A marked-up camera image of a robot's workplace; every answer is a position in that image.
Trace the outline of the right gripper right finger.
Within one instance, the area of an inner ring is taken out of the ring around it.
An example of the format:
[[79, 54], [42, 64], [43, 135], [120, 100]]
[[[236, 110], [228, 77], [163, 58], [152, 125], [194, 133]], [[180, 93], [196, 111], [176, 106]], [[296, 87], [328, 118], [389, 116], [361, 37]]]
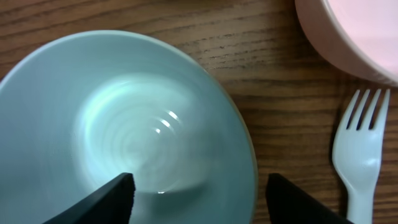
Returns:
[[277, 173], [269, 174], [265, 196], [272, 224], [352, 224]]

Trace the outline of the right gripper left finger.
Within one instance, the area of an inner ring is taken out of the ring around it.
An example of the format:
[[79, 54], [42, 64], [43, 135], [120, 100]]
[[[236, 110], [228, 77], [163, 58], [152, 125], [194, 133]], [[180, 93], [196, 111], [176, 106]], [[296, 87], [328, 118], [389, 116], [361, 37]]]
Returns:
[[128, 224], [134, 193], [131, 173], [122, 173], [45, 224]]

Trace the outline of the white pink bowl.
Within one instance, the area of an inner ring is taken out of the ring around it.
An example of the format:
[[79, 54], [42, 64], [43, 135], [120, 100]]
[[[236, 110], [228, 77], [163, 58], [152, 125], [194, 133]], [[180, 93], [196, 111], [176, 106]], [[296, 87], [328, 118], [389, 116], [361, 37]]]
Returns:
[[397, 0], [295, 0], [313, 48], [336, 68], [397, 86]]

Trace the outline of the teal bowl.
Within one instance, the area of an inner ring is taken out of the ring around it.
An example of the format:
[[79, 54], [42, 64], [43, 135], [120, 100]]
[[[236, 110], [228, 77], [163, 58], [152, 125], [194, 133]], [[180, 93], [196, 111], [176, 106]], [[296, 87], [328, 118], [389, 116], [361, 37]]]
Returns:
[[127, 172], [131, 223], [251, 223], [257, 166], [221, 85], [179, 49], [95, 30], [1, 81], [1, 222], [43, 223]]

